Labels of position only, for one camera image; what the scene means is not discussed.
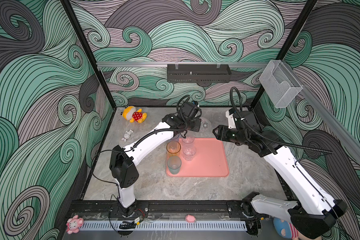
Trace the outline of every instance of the small white bunny toy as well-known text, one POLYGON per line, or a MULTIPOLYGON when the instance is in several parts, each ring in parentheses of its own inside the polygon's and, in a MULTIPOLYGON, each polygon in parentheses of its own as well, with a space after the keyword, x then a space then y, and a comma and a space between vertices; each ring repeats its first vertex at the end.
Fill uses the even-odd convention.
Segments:
POLYGON ((123 140, 124 142, 127 141, 127 139, 130 137, 130 135, 133 133, 133 131, 130 129, 129 131, 126 131, 125 134, 124 134, 124 137, 121 139, 123 140))

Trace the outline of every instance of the green wave pattern wallpaper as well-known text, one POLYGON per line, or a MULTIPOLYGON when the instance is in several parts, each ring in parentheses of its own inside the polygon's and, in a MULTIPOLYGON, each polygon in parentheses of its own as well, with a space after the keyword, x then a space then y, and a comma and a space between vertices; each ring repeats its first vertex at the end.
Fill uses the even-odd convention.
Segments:
MULTIPOLYGON (((276 58, 305 2, 71 0, 97 61, 267 62, 276 58)), ((198 85, 168 83, 165 68, 102 71, 117 105, 138 106, 173 105, 185 94, 202 106, 229 105, 232 86, 249 103, 261 75, 259 69, 233 69, 230 83, 198 85)))
POLYGON ((0 240, 57 238, 111 114, 60 1, 0 0, 0 240))
MULTIPOLYGON (((338 1, 312 11, 285 58, 304 85, 360 143, 360 1, 338 1)), ((360 239, 360 165, 302 95, 275 109, 264 94, 256 115, 287 142, 331 149, 334 153, 294 149, 306 170, 335 199, 350 207, 324 239, 360 239)))

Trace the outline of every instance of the pink pig toy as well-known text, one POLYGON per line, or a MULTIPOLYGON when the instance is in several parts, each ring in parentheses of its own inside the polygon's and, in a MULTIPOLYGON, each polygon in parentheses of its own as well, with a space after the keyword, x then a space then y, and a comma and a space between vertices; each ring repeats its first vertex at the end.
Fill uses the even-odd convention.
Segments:
POLYGON ((79 218, 78 215, 74 215, 73 218, 68 219, 67 221, 67 233, 78 233, 79 227, 81 227, 84 223, 82 218, 79 218))

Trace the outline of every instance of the yellow plush bear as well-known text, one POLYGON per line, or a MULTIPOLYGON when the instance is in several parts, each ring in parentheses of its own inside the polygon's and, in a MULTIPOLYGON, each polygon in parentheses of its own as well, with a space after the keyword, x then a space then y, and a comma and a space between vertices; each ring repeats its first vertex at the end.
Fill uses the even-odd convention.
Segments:
POLYGON ((124 109, 122 116, 129 120, 129 122, 134 122, 136 120, 138 123, 142 123, 147 118, 147 113, 142 113, 141 111, 141 108, 136 111, 134 106, 129 106, 124 109))

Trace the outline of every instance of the white mesh basket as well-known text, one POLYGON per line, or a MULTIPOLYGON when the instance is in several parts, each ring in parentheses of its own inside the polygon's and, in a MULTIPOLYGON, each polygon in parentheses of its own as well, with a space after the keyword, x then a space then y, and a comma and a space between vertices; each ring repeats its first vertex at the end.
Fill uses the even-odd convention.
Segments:
POLYGON ((286 108, 302 90, 292 68, 281 60, 271 60, 260 76, 260 82, 275 108, 286 108))

